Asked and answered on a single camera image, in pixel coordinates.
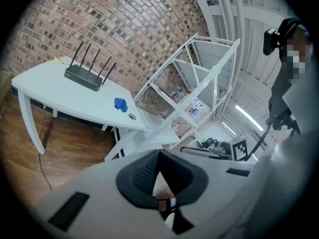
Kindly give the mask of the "black router with antennas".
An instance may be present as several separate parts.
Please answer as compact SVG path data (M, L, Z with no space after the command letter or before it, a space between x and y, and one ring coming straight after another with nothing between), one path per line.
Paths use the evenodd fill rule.
M98 74L95 74L93 71L93 66L95 65L95 61L97 59L97 57L100 54L101 49L99 49L92 61L92 63L90 64L89 69L85 69L83 67L84 64L84 60L86 58L86 55L91 47L91 43L88 45L85 54L81 60L81 63L78 64L74 64L75 58L77 57L79 51L81 50L82 46L84 44L84 41L82 41L80 43L80 45L78 46L70 64L68 65L68 67L65 69L64 72L64 77L85 87L88 88L92 91L99 91L100 88L105 84L105 82L108 80L109 75L113 72L114 68L117 66L117 63L114 63L110 70L108 71L107 75L102 78L102 72L104 71L104 69L106 68L106 66L109 64L109 62L111 61L112 57L109 57L108 60L105 62L105 64L102 66L102 69L98 72Z

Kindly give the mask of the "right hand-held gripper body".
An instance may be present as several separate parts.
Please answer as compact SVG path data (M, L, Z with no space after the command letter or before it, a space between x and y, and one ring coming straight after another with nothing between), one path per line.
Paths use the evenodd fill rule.
M209 138L196 147L182 147L180 152L218 160L247 161L249 153L245 137L232 141L218 141Z

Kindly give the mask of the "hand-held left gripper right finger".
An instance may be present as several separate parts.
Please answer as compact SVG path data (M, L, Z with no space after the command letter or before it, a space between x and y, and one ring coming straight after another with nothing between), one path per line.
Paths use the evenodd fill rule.
M159 239L245 239L253 167L160 150L159 171L173 200Z

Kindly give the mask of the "blue cloth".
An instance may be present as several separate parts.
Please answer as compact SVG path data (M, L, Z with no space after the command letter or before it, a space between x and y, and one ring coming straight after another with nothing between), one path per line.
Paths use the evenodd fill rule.
M127 102L125 99L122 98L114 99L114 107L117 110L121 110L123 113L125 113L128 110Z

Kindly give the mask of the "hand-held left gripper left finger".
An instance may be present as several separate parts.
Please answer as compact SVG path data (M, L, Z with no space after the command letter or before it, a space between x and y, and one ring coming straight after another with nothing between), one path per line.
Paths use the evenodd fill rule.
M57 239L169 239L172 231L156 210L137 208L118 191L116 177L147 151L93 165L44 196L36 220ZM67 231L49 221L75 194L89 196Z

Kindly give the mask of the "white metal shelf rack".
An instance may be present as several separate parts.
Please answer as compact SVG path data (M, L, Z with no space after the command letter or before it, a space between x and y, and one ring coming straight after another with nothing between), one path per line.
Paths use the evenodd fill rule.
M171 107L173 112L159 125L152 127L152 133L134 149L136 152L146 150L153 144L166 144L165 133L173 131L172 125L178 117L191 125L182 137L170 143L174 148L191 135L200 138L199 127L218 109L232 90L232 80L235 71L237 48L240 40L229 41L220 38L194 35L182 47L178 48L147 81L138 92L134 101L152 88ZM189 91L180 101L175 102L155 84L155 79L168 65L174 65ZM202 119L196 119L188 107L194 101L201 101L210 107L211 111Z

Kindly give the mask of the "person's light shirt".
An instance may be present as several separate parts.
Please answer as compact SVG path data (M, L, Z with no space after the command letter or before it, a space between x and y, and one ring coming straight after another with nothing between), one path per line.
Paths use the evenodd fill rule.
M277 145L247 239L309 239L319 231L319 76L284 95L301 134Z

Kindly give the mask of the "ceiling strip light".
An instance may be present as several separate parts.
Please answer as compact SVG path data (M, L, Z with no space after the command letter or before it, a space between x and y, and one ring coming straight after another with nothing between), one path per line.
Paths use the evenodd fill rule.
M243 114L259 131L263 131L263 127L260 126L246 111L244 111L240 106L236 105L237 109L241 114Z

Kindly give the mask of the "black chest mount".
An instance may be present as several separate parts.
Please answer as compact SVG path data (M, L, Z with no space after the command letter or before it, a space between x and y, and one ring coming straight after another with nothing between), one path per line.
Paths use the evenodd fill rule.
M287 69L282 65L271 88L272 95L268 103L269 118L266 120L266 125L272 126L273 130L281 130L283 126L286 126L287 129L292 129L295 133L300 134L298 124L295 119L291 118L292 112L283 100L283 95L291 85L287 79Z

